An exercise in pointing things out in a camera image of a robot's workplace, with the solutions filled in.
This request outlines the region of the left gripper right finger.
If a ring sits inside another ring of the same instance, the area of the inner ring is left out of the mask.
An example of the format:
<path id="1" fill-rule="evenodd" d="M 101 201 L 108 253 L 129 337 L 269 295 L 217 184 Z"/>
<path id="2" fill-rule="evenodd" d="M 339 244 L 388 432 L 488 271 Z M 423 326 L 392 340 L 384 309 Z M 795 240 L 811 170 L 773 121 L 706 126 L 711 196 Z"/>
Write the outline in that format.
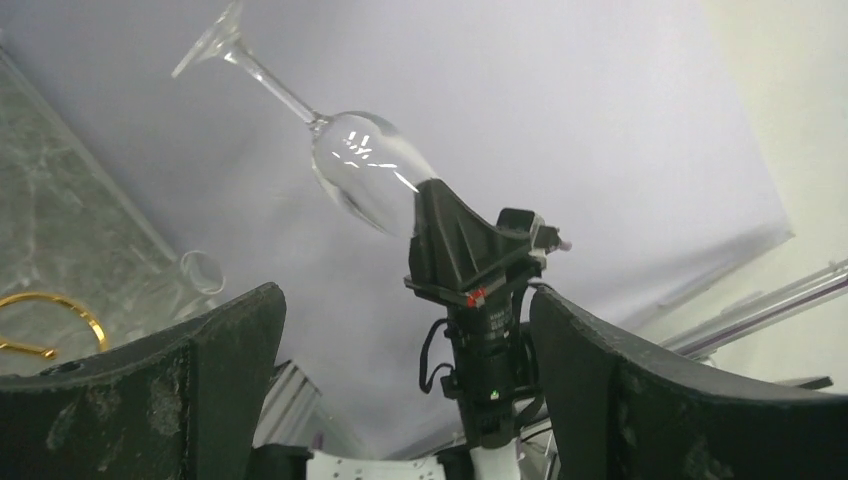
<path id="1" fill-rule="evenodd" d="M 530 329 L 563 479 L 843 479 L 847 399 L 677 355 L 539 287 Z"/>

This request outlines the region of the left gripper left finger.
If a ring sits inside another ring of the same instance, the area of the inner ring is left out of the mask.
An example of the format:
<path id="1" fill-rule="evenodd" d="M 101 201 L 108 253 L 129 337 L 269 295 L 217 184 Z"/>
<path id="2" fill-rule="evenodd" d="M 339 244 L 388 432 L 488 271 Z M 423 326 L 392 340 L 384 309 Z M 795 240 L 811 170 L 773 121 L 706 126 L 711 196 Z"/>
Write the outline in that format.
<path id="1" fill-rule="evenodd" d="M 243 479 L 286 317 L 260 285 L 105 353 L 1 380 L 5 479 Z"/>

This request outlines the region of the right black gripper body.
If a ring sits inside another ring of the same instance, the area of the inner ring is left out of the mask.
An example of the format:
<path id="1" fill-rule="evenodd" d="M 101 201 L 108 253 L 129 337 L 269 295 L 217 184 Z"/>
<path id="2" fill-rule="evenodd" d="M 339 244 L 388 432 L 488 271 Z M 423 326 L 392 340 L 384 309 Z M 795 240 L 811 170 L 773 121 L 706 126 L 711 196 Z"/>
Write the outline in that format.
<path id="1" fill-rule="evenodd" d="M 557 250 L 562 250 L 564 241 L 560 238 L 557 227 L 547 224 L 540 215 L 539 217 L 542 227 L 536 236 L 536 246 L 539 248 L 539 252 L 543 254 L 545 270 L 547 268 L 547 256 Z M 514 289 L 494 294 L 481 306 L 437 304 L 447 308 L 448 320 L 453 324 L 453 328 L 459 335 L 474 337 L 478 341 L 505 337 L 517 323 L 517 317 L 513 313 L 514 294 L 525 289 L 530 280 L 539 277 L 521 280 Z"/>

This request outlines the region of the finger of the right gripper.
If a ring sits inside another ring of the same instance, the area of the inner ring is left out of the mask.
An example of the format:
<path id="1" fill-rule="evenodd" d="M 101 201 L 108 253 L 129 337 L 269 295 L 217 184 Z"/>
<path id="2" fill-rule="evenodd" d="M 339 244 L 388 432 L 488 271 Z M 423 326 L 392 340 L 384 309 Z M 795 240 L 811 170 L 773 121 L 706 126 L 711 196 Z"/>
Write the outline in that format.
<path id="1" fill-rule="evenodd" d="M 405 277 L 416 296 L 445 306 L 481 306 L 541 275 L 536 236 L 542 222 L 535 212 L 504 208 L 492 224 L 441 179 L 417 189 Z"/>

